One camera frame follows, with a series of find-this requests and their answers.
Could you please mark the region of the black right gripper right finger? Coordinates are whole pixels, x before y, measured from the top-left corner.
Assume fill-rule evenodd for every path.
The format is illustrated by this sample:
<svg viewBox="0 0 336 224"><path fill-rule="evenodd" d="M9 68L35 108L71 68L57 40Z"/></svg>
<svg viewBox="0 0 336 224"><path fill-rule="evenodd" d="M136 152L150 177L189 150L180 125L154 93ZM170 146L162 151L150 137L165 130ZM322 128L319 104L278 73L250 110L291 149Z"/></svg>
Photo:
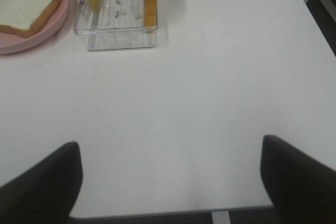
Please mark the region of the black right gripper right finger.
<svg viewBox="0 0 336 224"><path fill-rule="evenodd" d="M283 223L335 223L335 171L275 135L263 138L260 175Z"/></svg>

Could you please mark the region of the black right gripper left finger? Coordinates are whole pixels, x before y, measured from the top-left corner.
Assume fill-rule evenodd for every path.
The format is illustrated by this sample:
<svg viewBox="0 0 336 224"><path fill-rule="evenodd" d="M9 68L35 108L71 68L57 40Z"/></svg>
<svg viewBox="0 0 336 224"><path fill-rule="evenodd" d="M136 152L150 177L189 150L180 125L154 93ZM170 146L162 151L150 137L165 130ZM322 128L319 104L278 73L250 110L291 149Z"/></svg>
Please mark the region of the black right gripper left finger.
<svg viewBox="0 0 336 224"><path fill-rule="evenodd" d="M79 144L68 142L1 186L1 223L66 223L82 180Z"/></svg>

